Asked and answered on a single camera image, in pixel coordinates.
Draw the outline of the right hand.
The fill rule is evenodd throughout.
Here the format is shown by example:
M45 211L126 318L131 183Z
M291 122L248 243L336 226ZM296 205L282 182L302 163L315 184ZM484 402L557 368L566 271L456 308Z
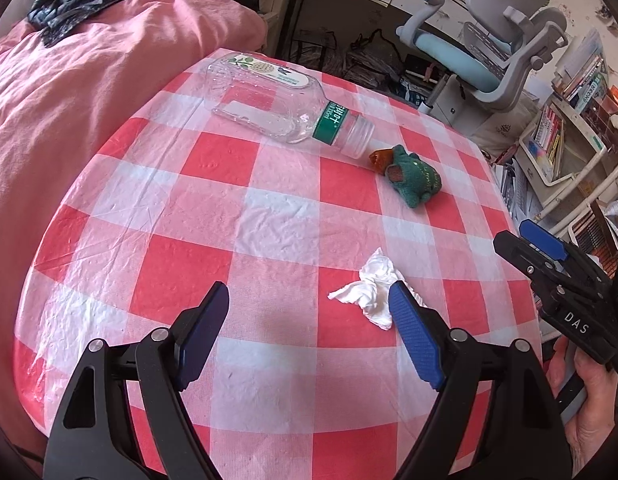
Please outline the right hand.
M586 402L565 426L575 476L592 460L615 428L618 374L606 370L580 349L574 354L574 369L586 388Z

